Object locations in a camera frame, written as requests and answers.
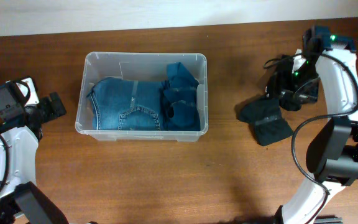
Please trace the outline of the black garment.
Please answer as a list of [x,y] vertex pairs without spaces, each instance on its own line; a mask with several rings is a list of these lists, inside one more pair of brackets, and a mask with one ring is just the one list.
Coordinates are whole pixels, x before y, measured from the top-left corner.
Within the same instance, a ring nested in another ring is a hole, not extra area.
[[314,62],[301,55],[282,55],[265,62],[264,69],[270,68],[273,68],[273,73],[265,92],[268,97],[278,99],[283,109],[298,111],[305,104],[317,102],[319,75]]
[[256,141],[268,146],[293,135],[293,130],[282,117],[279,100],[265,96],[244,105],[238,120],[249,124]]

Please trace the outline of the dark blue jeans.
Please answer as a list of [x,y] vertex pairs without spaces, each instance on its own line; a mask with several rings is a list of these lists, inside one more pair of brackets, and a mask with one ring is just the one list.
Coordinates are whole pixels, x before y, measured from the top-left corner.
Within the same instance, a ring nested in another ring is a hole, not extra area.
[[99,81],[87,94],[95,130],[163,131],[162,82],[123,80]]

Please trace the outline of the blue shirt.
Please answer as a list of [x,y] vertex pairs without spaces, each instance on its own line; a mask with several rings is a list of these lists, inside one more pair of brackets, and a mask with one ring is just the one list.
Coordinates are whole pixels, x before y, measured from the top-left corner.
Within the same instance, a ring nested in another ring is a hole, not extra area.
[[200,131],[198,80],[180,62],[167,65],[167,78],[161,95],[164,130]]

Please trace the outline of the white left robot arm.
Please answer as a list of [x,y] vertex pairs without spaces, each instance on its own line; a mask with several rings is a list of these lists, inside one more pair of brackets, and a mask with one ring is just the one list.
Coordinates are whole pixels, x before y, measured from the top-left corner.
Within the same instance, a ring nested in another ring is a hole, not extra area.
[[37,187],[35,176],[42,125],[66,113],[57,93],[37,96],[31,77],[0,85],[0,223],[14,223],[21,216],[29,223],[67,223]]

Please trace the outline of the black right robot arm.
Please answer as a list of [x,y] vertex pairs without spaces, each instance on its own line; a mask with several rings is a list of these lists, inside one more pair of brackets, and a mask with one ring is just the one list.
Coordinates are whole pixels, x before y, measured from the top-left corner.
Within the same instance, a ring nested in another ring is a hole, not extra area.
[[272,95],[298,104],[315,103],[323,88],[327,113],[302,122],[328,122],[310,142],[305,176],[296,194],[280,206],[274,223],[334,223],[339,218],[320,218],[326,204],[358,179],[358,76],[356,45],[352,38],[313,26],[303,34],[303,48],[274,64],[292,65],[277,70],[270,83]]

